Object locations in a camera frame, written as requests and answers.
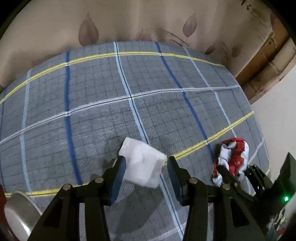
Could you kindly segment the red and white garment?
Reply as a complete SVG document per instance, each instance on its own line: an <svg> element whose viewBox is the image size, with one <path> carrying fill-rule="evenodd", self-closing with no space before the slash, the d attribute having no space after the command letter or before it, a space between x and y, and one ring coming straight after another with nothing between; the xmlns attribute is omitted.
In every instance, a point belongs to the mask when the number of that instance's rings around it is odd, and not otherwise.
<svg viewBox="0 0 296 241"><path fill-rule="evenodd" d="M218 187L223 184L223 177L218 166L224 166L230 174L242 181L247 169L249 145L243 138L230 138L222 142L218 158L214 162L212 181Z"/></svg>

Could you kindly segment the white cloth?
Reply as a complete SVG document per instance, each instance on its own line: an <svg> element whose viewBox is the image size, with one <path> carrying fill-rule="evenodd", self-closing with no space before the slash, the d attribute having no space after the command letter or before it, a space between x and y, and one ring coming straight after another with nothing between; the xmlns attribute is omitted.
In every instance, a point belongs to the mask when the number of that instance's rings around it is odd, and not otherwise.
<svg viewBox="0 0 296 241"><path fill-rule="evenodd" d="M162 166L167 160L166 154L142 141L126 137L119 155L126 159L123 180L142 187L158 187Z"/></svg>

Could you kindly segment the grey plaid bed sheet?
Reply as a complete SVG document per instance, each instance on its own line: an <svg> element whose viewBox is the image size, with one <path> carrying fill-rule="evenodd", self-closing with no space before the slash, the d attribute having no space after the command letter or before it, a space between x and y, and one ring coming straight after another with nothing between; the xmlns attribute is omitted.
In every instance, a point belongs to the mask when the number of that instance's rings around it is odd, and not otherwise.
<svg viewBox="0 0 296 241"><path fill-rule="evenodd" d="M212 181L222 142L243 138L247 166L270 164L251 105L232 74L205 54L158 42L67 51L1 94L1 186L42 215L28 240L86 240L87 185L118 158L126 137L167 155L156 189L122 181L105 206L110 240L183 240L189 206L177 201L167 160L202 181L213 240L265 240L268 217L246 176L244 201Z"/></svg>

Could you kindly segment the silver metal bowl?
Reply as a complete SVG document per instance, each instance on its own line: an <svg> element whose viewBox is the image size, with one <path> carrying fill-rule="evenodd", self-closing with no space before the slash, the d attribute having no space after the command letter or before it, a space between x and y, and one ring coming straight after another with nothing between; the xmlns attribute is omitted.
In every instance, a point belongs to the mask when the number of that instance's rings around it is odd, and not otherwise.
<svg viewBox="0 0 296 241"><path fill-rule="evenodd" d="M25 193L14 191L4 205L9 227L18 240L28 240L42 212Z"/></svg>

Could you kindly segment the gold metal tin tray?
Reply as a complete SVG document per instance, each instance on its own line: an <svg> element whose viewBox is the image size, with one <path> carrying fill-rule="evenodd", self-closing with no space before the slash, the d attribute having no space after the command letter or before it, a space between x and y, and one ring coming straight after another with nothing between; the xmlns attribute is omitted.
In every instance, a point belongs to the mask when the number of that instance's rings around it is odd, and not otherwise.
<svg viewBox="0 0 296 241"><path fill-rule="evenodd" d="M4 214L4 206L6 204L6 197L4 195L3 187L1 186L1 196L0 196L0 212L1 212L1 240L18 240L13 232L11 231L11 228L9 227L6 217Z"/></svg>

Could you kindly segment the wooden furniture edge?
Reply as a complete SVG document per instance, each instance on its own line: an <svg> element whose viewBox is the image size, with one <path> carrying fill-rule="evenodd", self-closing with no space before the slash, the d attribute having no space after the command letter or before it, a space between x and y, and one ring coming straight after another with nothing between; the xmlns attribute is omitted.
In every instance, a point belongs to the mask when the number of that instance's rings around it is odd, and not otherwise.
<svg viewBox="0 0 296 241"><path fill-rule="evenodd" d="M279 83L295 66L295 43L279 19L247 66L237 75L247 99L254 103Z"/></svg>

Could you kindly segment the beige leaf print curtain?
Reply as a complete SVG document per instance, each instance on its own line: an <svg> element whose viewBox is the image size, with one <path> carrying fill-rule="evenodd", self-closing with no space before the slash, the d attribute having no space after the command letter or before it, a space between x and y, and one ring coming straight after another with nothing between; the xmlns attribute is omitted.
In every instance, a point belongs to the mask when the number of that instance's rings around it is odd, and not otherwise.
<svg viewBox="0 0 296 241"><path fill-rule="evenodd" d="M238 75L278 22L262 1L31 1L1 38L1 86L60 53L111 41L189 47Z"/></svg>

